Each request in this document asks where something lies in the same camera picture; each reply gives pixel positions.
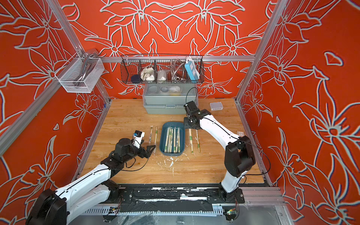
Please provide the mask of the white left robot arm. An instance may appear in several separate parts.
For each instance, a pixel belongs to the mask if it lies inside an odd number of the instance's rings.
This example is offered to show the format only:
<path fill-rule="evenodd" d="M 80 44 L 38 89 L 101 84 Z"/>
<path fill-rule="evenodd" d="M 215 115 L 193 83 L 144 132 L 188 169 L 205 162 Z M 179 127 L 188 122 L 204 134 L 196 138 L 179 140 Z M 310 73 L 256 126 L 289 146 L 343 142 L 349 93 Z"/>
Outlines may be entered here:
<path fill-rule="evenodd" d="M 37 198 L 27 225 L 68 225 L 76 217 L 109 199 L 119 200 L 119 186 L 111 180 L 135 157 L 149 158 L 155 145 L 141 146 L 141 138 L 122 138 L 107 158 L 79 179 L 56 190 L 46 189 Z"/>

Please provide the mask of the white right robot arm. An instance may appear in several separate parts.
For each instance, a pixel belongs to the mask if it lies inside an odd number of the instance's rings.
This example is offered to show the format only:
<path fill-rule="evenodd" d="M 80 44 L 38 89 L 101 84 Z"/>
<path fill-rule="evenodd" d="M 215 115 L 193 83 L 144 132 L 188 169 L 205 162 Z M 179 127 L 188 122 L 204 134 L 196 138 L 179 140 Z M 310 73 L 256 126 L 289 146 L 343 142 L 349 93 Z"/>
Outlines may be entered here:
<path fill-rule="evenodd" d="M 205 130 L 224 148 L 226 175 L 220 183 L 220 190 L 225 194 L 235 192 L 243 176 L 256 164 L 250 139 L 227 129 L 208 110 L 200 110 L 194 101 L 186 103 L 184 108 L 187 115 L 184 127 Z"/>

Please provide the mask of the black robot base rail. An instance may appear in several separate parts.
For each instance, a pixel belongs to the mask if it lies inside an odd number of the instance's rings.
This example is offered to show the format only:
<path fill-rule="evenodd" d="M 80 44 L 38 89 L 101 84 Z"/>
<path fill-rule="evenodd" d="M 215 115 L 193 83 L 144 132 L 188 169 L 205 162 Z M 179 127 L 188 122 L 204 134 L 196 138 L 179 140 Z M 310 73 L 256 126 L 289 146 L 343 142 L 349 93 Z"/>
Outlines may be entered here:
<path fill-rule="evenodd" d="M 119 207 L 119 212 L 212 212 L 214 206 L 234 208 L 245 203 L 242 189 L 232 194 L 220 184 L 120 184 L 119 198 L 98 206 Z"/>

